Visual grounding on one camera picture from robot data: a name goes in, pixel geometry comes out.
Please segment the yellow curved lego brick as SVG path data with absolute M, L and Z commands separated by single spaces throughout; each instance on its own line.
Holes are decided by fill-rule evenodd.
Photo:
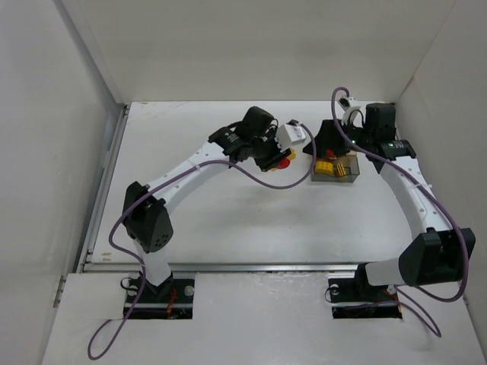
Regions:
M 314 166 L 314 172 L 320 175 L 333 176 L 334 166 L 332 163 L 325 160 L 318 160 Z

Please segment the yellow striped lego brick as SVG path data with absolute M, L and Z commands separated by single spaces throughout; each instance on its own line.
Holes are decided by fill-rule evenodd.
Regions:
M 334 172 L 336 177 L 344 177 L 347 175 L 346 168 L 342 163 L 337 163 L 335 165 Z

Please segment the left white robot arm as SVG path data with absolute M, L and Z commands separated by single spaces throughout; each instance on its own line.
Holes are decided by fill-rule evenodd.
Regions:
M 188 195 L 211 178 L 252 159 L 267 172 L 288 162 L 291 147 L 305 139 L 298 125 L 278 125 L 258 106 L 243 119 L 213 132 L 193 155 L 169 173 L 146 185 L 133 182 L 126 189 L 122 224 L 134 241 L 149 290 L 162 296 L 173 274 L 165 252 L 173 237 L 171 213 Z

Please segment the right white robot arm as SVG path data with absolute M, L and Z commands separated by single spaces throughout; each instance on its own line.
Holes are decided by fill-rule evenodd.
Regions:
M 343 97 L 342 118 L 323 120 L 320 130 L 303 149 L 316 154 L 313 175 L 339 172 L 341 158 L 363 153 L 398 201 L 412 242 L 395 259 L 361 263 L 351 281 L 358 294 L 376 287 L 460 282 L 464 290 L 469 258 L 476 243 L 469 228 L 461 228 L 435 198 L 419 168 L 416 152 L 396 136 L 396 108 L 390 103 L 369 103 L 364 109 Z

